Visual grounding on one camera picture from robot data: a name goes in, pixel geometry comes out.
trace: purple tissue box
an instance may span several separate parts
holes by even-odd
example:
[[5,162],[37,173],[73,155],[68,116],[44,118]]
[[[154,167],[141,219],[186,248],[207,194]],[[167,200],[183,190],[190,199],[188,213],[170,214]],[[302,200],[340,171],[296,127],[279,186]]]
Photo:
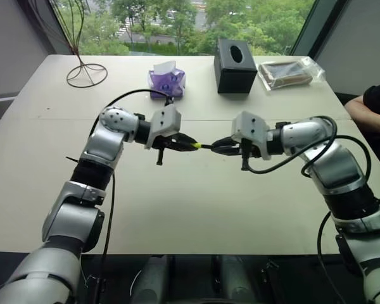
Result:
[[[148,81],[151,89],[165,92],[170,97],[183,97],[186,74],[178,68],[163,75],[156,75],[154,71],[149,71]],[[151,98],[164,98],[164,96],[151,92]]]

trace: clear plastic bag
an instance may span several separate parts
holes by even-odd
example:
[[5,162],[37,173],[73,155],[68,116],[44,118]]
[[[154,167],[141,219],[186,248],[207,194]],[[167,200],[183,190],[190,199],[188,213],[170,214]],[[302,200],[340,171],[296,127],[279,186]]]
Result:
[[285,62],[265,62],[258,66],[258,75],[268,91],[280,87],[323,82],[325,71],[310,57]]

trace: gray wall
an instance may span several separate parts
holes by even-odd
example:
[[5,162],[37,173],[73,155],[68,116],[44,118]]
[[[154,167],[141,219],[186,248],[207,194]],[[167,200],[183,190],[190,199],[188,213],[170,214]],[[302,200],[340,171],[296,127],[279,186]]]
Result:
[[335,92],[380,84],[380,0],[351,0],[316,60]]
[[0,94],[18,92],[48,55],[15,0],[0,0]]

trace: robotic arm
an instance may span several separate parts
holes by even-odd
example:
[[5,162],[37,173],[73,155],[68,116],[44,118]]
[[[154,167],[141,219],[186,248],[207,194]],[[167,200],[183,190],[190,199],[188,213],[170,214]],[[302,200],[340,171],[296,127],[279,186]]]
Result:
[[[243,170],[249,170],[248,158],[257,151],[264,160],[283,153],[292,156],[332,131],[329,121],[316,117],[270,130],[262,118],[244,111],[234,119],[231,137],[240,143]],[[320,143],[300,156],[309,162],[325,147],[326,142]],[[380,304],[380,199],[374,197],[353,155],[336,141],[308,173],[331,211],[346,265],[363,275],[369,303]]]
[[55,201],[42,228],[44,244],[29,254],[0,290],[0,303],[75,303],[80,277],[80,255],[98,241],[104,213],[97,208],[122,154],[123,143],[145,148],[196,150],[192,139],[178,133],[181,114],[173,104],[154,113],[150,122],[122,108],[110,106],[99,115],[79,162]]

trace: white table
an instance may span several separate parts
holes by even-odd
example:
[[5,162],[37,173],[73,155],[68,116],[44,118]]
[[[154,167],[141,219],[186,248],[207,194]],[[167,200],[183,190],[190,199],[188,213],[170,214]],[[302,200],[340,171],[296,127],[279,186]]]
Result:
[[[62,184],[75,166],[65,156],[79,157],[94,117],[115,96],[146,87],[146,73],[166,57],[93,56],[109,76],[90,89],[65,84],[76,60],[49,56],[34,73],[0,121],[0,251],[31,251],[41,244],[41,225]],[[241,110],[267,119],[295,121],[311,115],[337,120],[339,133],[363,137],[327,84],[265,92],[256,79],[243,101],[219,96],[212,57],[174,57],[187,73],[187,91],[177,102],[184,132],[211,143],[228,136],[231,120]],[[283,60],[256,57],[255,61]],[[162,106],[138,94],[121,102],[133,112],[147,114]],[[364,156],[346,142],[359,164]],[[372,155],[370,186],[380,197],[380,163]],[[157,151],[126,144],[116,170],[117,198],[110,253],[312,254],[319,222],[327,212],[322,196],[300,175],[295,160],[268,175],[240,170],[240,158],[208,151],[166,151],[162,167]],[[271,161],[253,160],[256,168]],[[110,208],[110,193],[101,207]],[[105,241],[105,223],[98,245]],[[334,228],[326,227],[325,253],[337,253]]]

